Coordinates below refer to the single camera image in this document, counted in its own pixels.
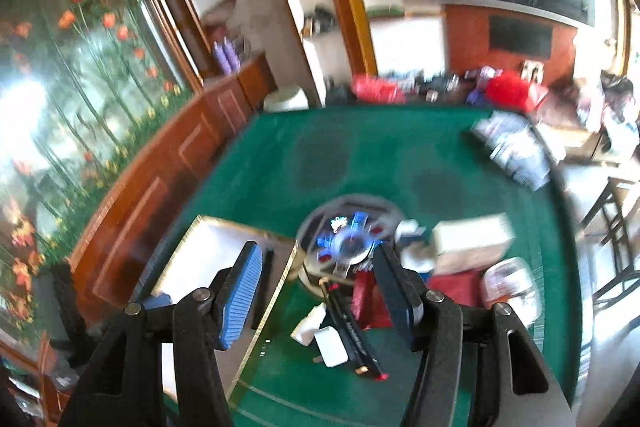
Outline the red packet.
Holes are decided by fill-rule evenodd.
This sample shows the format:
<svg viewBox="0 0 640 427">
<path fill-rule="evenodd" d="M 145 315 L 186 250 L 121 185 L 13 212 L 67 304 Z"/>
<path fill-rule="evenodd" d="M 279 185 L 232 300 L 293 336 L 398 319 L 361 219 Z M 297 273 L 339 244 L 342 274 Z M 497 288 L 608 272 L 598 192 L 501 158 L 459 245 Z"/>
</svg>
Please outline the red packet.
<svg viewBox="0 0 640 427">
<path fill-rule="evenodd" d="M 441 291 L 458 305 L 483 308 L 480 295 L 482 276 L 477 271 L 448 275 L 423 273 L 421 279 L 428 289 Z M 390 329 L 393 326 L 373 272 L 357 273 L 350 309 L 362 329 Z"/>
</svg>

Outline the black pen with red cap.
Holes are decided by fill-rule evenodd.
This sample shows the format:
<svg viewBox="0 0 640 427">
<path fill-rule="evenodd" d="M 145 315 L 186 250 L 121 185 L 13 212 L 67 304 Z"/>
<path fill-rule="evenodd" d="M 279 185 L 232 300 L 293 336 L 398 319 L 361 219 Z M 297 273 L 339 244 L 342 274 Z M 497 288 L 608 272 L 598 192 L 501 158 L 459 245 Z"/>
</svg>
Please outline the black pen with red cap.
<svg viewBox="0 0 640 427">
<path fill-rule="evenodd" d="M 319 286 L 326 299 L 331 320 L 343 340 L 349 360 L 354 363 L 355 373 L 375 381 L 386 381 L 388 374 L 382 369 L 378 357 L 345 303 L 340 285 L 327 277 L 322 277 Z"/>
</svg>

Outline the small white dropper bottle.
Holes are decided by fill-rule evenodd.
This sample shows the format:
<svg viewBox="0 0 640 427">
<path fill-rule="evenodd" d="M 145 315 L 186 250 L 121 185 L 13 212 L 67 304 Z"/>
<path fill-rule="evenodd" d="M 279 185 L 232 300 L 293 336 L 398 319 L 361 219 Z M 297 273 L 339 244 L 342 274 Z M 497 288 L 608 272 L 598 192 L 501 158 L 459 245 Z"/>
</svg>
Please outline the small white dropper bottle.
<svg viewBox="0 0 640 427">
<path fill-rule="evenodd" d="M 314 340 L 314 334 L 318 332 L 326 318 L 326 304 L 319 303 L 314 306 L 306 317 L 303 317 L 292 330 L 290 337 L 302 346 L 308 347 Z"/>
</svg>

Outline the white medicine box with barcode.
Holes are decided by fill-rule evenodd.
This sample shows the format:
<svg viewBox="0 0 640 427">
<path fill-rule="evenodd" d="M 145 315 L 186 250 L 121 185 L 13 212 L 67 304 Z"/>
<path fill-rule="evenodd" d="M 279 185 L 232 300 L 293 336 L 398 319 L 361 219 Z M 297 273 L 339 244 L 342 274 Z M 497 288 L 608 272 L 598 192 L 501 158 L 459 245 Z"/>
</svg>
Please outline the white medicine box with barcode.
<svg viewBox="0 0 640 427">
<path fill-rule="evenodd" d="M 418 221 L 409 219 L 398 223 L 394 235 L 394 249 L 401 265 L 419 274 L 435 269 L 436 257 L 424 233 L 425 228 Z"/>
</svg>

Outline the white power adapter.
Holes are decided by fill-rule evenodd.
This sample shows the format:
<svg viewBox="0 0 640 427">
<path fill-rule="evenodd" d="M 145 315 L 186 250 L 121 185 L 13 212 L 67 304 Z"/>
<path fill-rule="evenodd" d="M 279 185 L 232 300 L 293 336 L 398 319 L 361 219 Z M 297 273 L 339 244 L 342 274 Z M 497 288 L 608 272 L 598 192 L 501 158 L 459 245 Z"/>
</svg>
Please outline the white power adapter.
<svg viewBox="0 0 640 427">
<path fill-rule="evenodd" d="M 333 326 L 326 326 L 314 333 L 320 357 L 326 367 L 337 367 L 349 361 L 340 334 Z"/>
</svg>

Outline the clear plastic container with lid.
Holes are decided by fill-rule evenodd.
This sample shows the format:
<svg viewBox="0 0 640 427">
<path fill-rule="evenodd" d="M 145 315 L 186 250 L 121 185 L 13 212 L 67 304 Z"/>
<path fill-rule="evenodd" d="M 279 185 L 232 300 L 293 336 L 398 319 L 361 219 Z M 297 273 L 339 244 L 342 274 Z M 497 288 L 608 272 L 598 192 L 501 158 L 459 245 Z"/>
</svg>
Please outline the clear plastic container with lid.
<svg viewBox="0 0 640 427">
<path fill-rule="evenodd" d="M 506 303 L 518 314 L 525 327 L 541 316 L 540 292 L 527 262 L 514 257 L 488 268 L 480 281 L 480 295 L 486 309 Z"/>
</svg>

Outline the red wooden cabinet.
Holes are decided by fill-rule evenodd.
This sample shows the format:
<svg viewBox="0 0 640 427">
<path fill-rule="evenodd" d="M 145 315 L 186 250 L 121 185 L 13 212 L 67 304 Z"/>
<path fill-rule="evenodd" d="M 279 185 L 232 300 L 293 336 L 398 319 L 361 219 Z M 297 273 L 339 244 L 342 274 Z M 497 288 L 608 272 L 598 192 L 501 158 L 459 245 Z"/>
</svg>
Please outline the red wooden cabinet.
<svg viewBox="0 0 640 427">
<path fill-rule="evenodd" d="M 70 259 L 40 271 L 34 287 L 48 338 L 40 353 L 49 424 L 60 420 L 70 395 L 54 387 L 54 363 L 80 359 L 91 343 L 88 326 L 128 303 L 184 205 L 276 88 L 259 53 L 239 72 L 188 95 L 99 197 L 70 245 Z"/>
</svg>

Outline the white cardboard box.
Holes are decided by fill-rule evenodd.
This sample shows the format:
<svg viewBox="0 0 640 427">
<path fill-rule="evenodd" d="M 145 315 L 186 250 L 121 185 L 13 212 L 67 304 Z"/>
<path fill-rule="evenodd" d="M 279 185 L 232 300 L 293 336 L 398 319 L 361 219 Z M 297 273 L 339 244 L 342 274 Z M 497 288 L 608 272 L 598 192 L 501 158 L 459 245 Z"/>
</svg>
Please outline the white cardboard box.
<svg viewBox="0 0 640 427">
<path fill-rule="evenodd" d="M 499 262 L 513 244 L 511 221 L 503 213 L 440 221 L 431 231 L 436 275 L 487 269 Z"/>
</svg>

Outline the black pen in tray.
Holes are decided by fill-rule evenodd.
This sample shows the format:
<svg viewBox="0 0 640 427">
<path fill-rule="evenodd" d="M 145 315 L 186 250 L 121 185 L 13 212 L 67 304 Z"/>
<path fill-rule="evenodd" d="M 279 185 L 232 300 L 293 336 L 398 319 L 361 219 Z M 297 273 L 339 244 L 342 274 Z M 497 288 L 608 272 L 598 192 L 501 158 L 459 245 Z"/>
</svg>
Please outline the black pen in tray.
<svg viewBox="0 0 640 427">
<path fill-rule="evenodd" d="M 262 317 L 266 312 L 273 259 L 274 250 L 272 248 L 267 248 L 262 253 L 262 272 L 260 272 L 253 301 L 253 314 L 252 321 L 250 322 L 250 328 L 254 329 L 254 331 L 257 331 L 259 324 L 262 321 Z"/>
</svg>

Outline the round mahjong table centre console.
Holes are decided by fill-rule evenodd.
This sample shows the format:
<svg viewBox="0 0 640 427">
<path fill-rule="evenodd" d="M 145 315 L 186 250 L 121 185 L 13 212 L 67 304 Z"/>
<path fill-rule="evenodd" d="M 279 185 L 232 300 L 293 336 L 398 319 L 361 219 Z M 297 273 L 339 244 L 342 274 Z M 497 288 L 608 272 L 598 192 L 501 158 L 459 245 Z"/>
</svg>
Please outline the round mahjong table centre console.
<svg viewBox="0 0 640 427">
<path fill-rule="evenodd" d="M 296 243 L 305 254 L 298 279 L 318 297 L 323 277 L 354 286 L 356 273 L 372 268 L 375 246 L 393 239 L 404 219 L 393 202 L 374 195 L 347 194 L 325 202 L 297 230 Z"/>
</svg>

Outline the black metal chair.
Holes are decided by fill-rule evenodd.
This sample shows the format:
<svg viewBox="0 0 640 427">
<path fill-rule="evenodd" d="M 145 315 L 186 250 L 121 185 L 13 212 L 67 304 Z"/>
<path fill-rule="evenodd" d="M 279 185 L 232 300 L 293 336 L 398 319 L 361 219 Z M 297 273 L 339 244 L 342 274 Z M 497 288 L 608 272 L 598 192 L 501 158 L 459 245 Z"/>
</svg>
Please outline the black metal chair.
<svg viewBox="0 0 640 427">
<path fill-rule="evenodd" d="M 603 220 L 603 231 L 585 236 L 612 249 L 612 280 L 592 294 L 594 309 L 604 311 L 639 288 L 639 182 L 610 176 L 582 218 L 582 228 L 587 230 L 597 217 Z"/>
</svg>

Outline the stack of papers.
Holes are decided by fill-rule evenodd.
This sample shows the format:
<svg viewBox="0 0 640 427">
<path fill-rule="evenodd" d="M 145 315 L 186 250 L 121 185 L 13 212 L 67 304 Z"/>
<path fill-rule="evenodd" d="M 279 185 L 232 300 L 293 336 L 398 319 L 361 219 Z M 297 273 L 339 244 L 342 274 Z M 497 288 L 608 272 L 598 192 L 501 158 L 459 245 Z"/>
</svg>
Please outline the stack of papers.
<svg viewBox="0 0 640 427">
<path fill-rule="evenodd" d="M 549 182 L 551 162 L 544 143 L 524 116 L 495 110 L 474 122 L 471 133 L 488 150 L 489 159 L 517 184 L 537 192 Z"/>
</svg>

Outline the red bag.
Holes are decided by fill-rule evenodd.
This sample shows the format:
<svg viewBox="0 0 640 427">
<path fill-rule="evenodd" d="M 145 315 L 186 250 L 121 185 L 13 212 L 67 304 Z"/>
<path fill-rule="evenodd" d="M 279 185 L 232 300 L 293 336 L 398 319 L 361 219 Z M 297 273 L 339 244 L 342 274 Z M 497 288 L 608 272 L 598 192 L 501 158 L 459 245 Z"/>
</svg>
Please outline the red bag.
<svg viewBox="0 0 640 427">
<path fill-rule="evenodd" d="M 522 113 L 532 113 L 548 94 L 547 87 L 529 82 L 510 70 L 491 78 L 485 90 L 485 98 L 491 105 Z"/>
</svg>

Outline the white round bin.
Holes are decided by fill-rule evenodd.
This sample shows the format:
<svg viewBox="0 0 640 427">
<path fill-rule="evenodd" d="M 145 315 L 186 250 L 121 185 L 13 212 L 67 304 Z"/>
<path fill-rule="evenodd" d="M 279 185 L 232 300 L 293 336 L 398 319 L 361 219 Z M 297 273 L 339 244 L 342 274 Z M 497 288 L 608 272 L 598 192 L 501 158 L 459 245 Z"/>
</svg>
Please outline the white round bin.
<svg viewBox="0 0 640 427">
<path fill-rule="evenodd" d="M 296 112 L 307 110 L 309 101 L 301 87 L 288 86 L 269 93 L 262 106 L 267 113 Z"/>
</svg>

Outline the floral painted glass panel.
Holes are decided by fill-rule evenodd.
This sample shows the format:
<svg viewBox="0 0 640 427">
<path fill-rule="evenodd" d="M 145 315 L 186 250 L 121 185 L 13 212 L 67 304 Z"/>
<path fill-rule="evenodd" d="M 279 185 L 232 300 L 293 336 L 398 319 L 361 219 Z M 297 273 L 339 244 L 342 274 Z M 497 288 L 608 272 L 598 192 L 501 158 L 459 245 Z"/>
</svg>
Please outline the floral painted glass panel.
<svg viewBox="0 0 640 427">
<path fill-rule="evenodd" d="M 32 355 L 34 291 L 186 103 L 144 0 L 1 0 L 1 337 Z"/>
</svg>

